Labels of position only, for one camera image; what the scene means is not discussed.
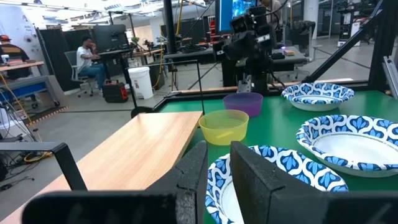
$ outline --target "black panel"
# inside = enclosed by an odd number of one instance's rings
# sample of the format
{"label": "black panel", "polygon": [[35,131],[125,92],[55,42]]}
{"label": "black panel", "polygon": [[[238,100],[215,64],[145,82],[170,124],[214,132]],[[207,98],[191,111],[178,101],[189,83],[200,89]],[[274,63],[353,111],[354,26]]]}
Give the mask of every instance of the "black panel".
{"label": "black panel", "polygon": [[91,37],[90,30],[73,30],[66,31],[63,33],[65,36],[65,40],[67,41],[69,50],[77,50],[83,42],[81,41],[83,37]]}
{"label": "black panel", "polygon": [[45,48],[51,60],[53,74],[57,78],[63,91],[79,88],[79,82],[71,81],[72,68],[64,52],[69,51],[69,47],[63,32],[60,29],[40,30]]}

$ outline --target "wooden plank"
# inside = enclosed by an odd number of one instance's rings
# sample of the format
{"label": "wooden plank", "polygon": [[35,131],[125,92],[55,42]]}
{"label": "wooden plank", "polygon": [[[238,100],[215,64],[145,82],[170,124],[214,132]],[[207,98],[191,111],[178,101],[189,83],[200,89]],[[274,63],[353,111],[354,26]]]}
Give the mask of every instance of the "wooden plank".
{"label": "wooden plank", "polygon": [[[139,114],[77,164],[89,190],[144,190],[182,157],[201,111]],[[37,195],[70,190],[61,175]],[[25,204],[0,224],[20,223]]]}
{"label": "wooden plank", "polygon": [[8,70],[18,69],[18,68],[29,68],[33,66],[44,65],[44,62],[34,62],[34,63],[24,63],[22,65],[15,65],[15,66],[3,66],[0,67],[0,72],[5,72]]}
{"label": "wooden plank", "polygon": [[[161,52],[162,51],[162,49],[157,49],[157,50],[151,50],[151,52],[150,52],[150,54],[152,55],[152,54],[156,54],[156,53],[159,53],[159,52]],[[133,57],[143,57],[143,56],[148,56],[149,55],[149,51],[147,51],[147,52],[136,52],[136,53],[134,53],[132,56]]]}
{"label": "wooden plank", "polygon": [[[319,80],[316,82],[320,83],[341,83],[341,82],[350,82],[354,81],[352,78],[337,78],[337,79],[332,79],[332,80]],[[291,86],[291,85],[296,85],[299,84],[300,82],[287,82],[284,83],[285,86]],[[280,83],[275,83],[274,84],[277,87],[282,87]],[[228,86],[228,87],[216,87],[216,88],[208,88],[205,90],[202,90],[203,92],[208,92],[208,91],[223,91],[223,90],[237,90],[238,88],[236,86]],[[181,92],[181,93],[200,93],[200,90],[176,90],[172,91],[172,93],[176,92]]]}

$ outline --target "plastic bowl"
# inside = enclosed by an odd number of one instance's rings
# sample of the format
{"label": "plastic bowl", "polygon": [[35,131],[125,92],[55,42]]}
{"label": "plastic bowl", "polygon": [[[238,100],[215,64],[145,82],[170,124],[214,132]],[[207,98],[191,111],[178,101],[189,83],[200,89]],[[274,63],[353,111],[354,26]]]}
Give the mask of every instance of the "plastic bowl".
{"label": "plastic bowl", "polygon": [[205,139],[215,145],[228,146],[231,141],[241,141],[248,130],[249,115],[239,110],[219,110],[202,116],[199,120]]}
{"label": "plastic bowl", "polygon": [[258,93],[234,93],[224,97],[227,110],[240,110],[249,115],[257,116],[261,112],[263,97]]}

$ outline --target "green table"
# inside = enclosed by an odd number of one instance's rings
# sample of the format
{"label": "green table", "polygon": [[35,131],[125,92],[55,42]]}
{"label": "green table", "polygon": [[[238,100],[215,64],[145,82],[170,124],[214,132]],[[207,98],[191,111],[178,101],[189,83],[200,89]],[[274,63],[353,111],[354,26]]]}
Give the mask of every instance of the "green table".
{"label": "green table", "polygon": [[[223,100],[205,100],[205,112],[223,110]],[[168,103],[161,112],[201,111],[201,101],[181,101]],[[295,135],[300,126],[310,118],[328,114],[366,115],[398,122],[398,101],[378,91],[358,91],[355,97],[344,102],[339,108],[326,112],[310,112],[297,109],[281,96],[265,97],[259,116],[250,118],[248,133],[242,140],[247,146],[266,144],[286,147],[304,153],[307,157],[318,159],[296,140]],[[188,149],[204,137],[198,129]],[[209,165],[220,156],[229,153],[229,146],[209,144]],[[355,177],[337,172],[348,185],[349,190],[398,190],[398,175],[382,179]],[[214,223],[206,212],[205,223]]]}

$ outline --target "white trash can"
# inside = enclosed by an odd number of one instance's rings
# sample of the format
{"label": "white trash can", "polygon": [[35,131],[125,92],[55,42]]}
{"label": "white trash can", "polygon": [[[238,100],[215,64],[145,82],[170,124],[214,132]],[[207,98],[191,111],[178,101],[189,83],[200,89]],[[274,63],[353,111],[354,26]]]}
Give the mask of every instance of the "white trash can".
{"label": "white trash can", "polygon": [[130,68],[128,71],[136,96],[145,100],[153,97],[149,67]]}

